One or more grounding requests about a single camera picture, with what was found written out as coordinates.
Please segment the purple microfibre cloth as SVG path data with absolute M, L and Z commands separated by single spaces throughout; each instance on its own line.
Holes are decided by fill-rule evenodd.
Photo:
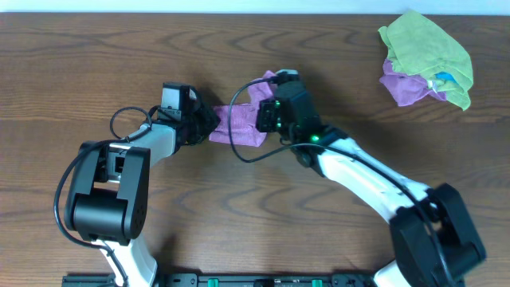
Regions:
M 266 133 L 256 128 L 259 103 L 273 97 L 275 84 L 267 82 L 248 87 L 249 103 L 235 104 L 231 111 L 231 132 L 233 143 L 236 145 L 260 147 L 266 138 Z M 209 135 L 209 141 L 221 144 L 230 142 L 228 136 L 227 116 L 228 105 L 214 106 L 213 110 L 220 118 L 220 124 Z

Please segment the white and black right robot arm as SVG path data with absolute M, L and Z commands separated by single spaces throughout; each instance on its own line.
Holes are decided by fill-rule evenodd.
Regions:
M 277 132 L 298 162 L 346 187 L 390 227 L 395 259 L 374 286 L 463 286 L 487 254 L 460 193 L 408 179 L 368 155 L 347 134 L 322 124 L 311 104 L 263 100 L 256 127 Z

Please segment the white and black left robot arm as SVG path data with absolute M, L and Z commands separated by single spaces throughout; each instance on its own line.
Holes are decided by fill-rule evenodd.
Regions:
M 112 278 L 89 285 L 154 285 L 158 263 L 142 234 L 151 168 L 182 146 L 200 144 L 220 122 L 200 99 L 156 105 L 143 115 L 129 136 L 82 143 L 57 185 L 53 212 L 61 233 L 99 250 L 113 270 Z

